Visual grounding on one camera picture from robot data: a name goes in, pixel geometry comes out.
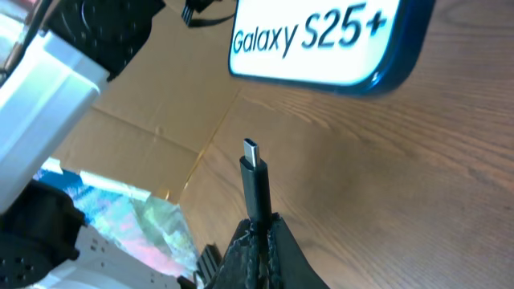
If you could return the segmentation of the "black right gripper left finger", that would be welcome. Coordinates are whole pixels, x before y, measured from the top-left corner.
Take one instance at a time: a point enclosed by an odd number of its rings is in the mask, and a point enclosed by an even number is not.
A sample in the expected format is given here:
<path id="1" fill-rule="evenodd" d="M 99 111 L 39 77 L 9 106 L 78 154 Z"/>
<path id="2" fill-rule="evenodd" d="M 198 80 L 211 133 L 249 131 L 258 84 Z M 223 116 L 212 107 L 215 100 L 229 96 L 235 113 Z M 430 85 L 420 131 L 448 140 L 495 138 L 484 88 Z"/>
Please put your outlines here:
<path id="1" fill-rule="evenodd" d="M 259 237 L 249 219 L 243 219 L 207 289 L 257 289 Z"/>

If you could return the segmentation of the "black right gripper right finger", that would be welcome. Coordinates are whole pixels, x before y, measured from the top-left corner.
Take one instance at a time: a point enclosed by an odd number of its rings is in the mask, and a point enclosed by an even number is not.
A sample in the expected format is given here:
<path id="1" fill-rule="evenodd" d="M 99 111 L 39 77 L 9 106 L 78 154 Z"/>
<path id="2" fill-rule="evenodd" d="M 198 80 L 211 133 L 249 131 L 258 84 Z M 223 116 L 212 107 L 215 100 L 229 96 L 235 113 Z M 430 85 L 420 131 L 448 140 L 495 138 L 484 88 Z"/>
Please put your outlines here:
<path id="1" fill-rule="evenodd" d="M 272 289 L 328 289 L 313 270 L 284 219 L 273 213 L 268 242 L 268 280 Z"/>

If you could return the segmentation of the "blue Galaxy smartphone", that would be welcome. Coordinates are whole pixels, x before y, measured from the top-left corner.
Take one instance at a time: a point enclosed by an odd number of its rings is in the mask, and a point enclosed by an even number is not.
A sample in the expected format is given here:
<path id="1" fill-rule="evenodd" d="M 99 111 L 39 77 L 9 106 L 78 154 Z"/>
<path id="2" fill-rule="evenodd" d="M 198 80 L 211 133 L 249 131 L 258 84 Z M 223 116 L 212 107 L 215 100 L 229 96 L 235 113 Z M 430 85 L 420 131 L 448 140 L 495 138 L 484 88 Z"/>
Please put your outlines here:
<path id="1" fill-rule="evenodd" d="M 234 77 L 337 95 L 377 96 L 414 70 L 434 0 L 239 0 Z"/>

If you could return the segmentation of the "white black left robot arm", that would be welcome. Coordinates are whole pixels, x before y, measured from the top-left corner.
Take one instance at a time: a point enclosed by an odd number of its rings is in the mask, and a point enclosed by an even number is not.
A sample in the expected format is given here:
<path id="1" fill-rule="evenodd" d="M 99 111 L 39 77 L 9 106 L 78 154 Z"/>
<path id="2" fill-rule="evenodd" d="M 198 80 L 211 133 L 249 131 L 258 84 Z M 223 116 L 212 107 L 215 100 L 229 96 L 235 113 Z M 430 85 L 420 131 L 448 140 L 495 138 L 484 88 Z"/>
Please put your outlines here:
<path id="1" fill-rule="evenodd" d="M 35 179 L 66 135 L 145 45 L 162 0 L 1 4 L 1 285 L 190 288 L 86 223 Z"/>

